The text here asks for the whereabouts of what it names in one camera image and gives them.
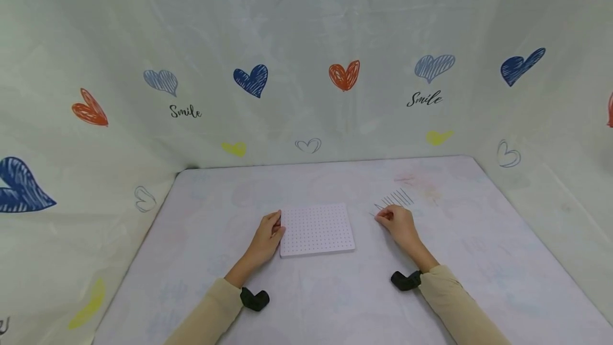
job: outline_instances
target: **white fabric backdrop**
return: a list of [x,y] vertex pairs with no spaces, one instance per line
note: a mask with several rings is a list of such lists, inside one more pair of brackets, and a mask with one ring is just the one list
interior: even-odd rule
[[[0,0],[0,160],[55,202],[0,162],[0,207],[40,209],[0,215],[0,341],[89,343],[186,167],[448,154],[477,159],[612,321],[612,1]],[[436,76],[427,55],[454,64]],[[97,111],[73,111],[81,88]]]

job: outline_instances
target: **yellow heart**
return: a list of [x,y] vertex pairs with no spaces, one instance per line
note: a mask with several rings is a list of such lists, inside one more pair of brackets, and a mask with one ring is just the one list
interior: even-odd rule
[[444,134],[439,134],[437,131],[428,131],[428,133],[425,134],[425,139],[433,146],[437,146],[443,144],[451,135],[453,135],[453,131],[447,131]]
[[92,295],[89,298],[89,303],[70,320],[68,329],[74,329],[85,325],[86,322],[94,317],[104,303],[105,290],[104,281],[98,278],[96,284],[94,284],[92,288]]
[[238,157],[244,156],[247,152],[247,144],[243,142],[239,142],[234,145],[230,143],[221,143],[221,147],[229,154],[237,155]]

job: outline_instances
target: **beige sleeve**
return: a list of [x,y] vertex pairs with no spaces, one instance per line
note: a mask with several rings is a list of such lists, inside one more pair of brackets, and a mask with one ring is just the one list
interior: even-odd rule
[[164,345],[214,345],[242,307],[241,289],[217,279]]
[[458,345],[511,345],[446,266],[424,273],[419,289]]

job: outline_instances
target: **finger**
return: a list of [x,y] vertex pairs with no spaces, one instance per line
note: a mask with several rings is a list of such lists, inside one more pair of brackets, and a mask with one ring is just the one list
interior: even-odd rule
[[400,205],[396,205],[396,204],[392,204],[392,205],[388,205],[387,207],[383,208],[381,211],[379,211],[379,213],[377,213],[378,216],[384,216],[384,215],[389,215],[391,213],[391,215],[393,215],[394,213],[398,213],[400,211],[402,211],[404,208],[401,207]]
[[268,221],[275,213],[277,212],[268,213],[266,216],[262,217],[262,224],[266,223],[266,221]]
[[274,215],[276,215],[277,213],[279,213],[279,216],[281,216],[281,209],[279,209],[277,212],[272,212],[270,215],[266,215],[266,216],[268,216],[268,218],[269,218],[269,220],[270,220],[270,219],[271,219],[271,218],[272,218]]
[[384,227],[386,227],[388,231],[392,227],[392,222],[390,220],[386,219],[383,216],[376,216],[375,220],[376,220],[377,223],[379,223],[379,224],[383,225]]
[[283,235],[285,235],[285,227],[279,228],[279,230],[270,238],[275,248],[277,245],[279,245],[279,243],[281,243]]
[[272,229],[272,227],[274,227],[277,222],[281,224],[281,211],[272,213],[272,216],[270,216],[268,221],[266,221],[266,225],[269,225],[270,229]]

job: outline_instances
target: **red heart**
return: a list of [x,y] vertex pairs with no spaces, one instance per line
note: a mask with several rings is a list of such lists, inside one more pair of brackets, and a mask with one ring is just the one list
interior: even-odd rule
[[611,97],[609,98],[609,122],[607,123],[607,126],[613,128],[613,94],[611,94]]
[[81,96],[83,96],[87,105],[83,103],[74,103],[72,105],[72,112],[75,112],[77,118],[90,124],[96,124],[97,126],[108,126],[109,120],[106,118],[104,111],[102,111],[102,107],[96,102],[92,94],[85,88],[81,88]]
[[336,87],[341,88],[343,92],[351,90],[355,82],[358,81],[360,73],[360,60],[354,60],[349,63],[347,71],[340,64],[332,64],[328,70],[330,79]]

